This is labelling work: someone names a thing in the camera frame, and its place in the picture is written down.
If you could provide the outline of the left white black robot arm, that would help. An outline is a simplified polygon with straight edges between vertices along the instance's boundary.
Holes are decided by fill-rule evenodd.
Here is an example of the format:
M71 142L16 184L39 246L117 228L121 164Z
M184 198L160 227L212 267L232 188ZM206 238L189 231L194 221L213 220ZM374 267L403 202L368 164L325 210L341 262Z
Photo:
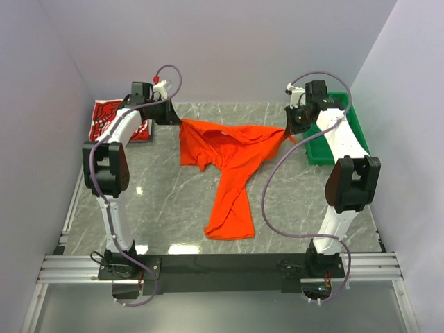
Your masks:
M83 144L85 186L96 197L105 224L107 243L100 262L101 279L132 279L143 273L135 261L135 241L124 203L130 182L125 147L145 121L167 126L181 123L173 109L170 86L169 81L159 78L153 83L133 82L109 126Z

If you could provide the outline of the orange t-shirt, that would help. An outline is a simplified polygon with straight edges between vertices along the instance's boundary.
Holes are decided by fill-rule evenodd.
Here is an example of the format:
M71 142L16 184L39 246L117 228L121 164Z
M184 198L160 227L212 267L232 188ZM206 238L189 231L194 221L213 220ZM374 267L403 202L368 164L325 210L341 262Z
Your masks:
M209 222L209 239L231 241L255 236L246 184L263 162L272 160L285 140L285 129L270 126L224 126L183 119L180 125L180 163L209 164L221 172Z

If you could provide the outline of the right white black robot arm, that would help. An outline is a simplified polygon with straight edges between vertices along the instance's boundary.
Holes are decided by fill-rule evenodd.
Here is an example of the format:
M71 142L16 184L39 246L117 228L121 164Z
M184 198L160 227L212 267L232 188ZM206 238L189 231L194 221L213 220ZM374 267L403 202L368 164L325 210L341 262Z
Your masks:
M306 252L310 275L324 276L338 267L341 241L353 220L372 203L381 162L353 133L347 119L352 104L331 96L325 81L313 80L304 87L289 83L285 92L290 96L286 133L305 133L316 125L319 131L314 136L325 138L334 158L325 185L327 212Z

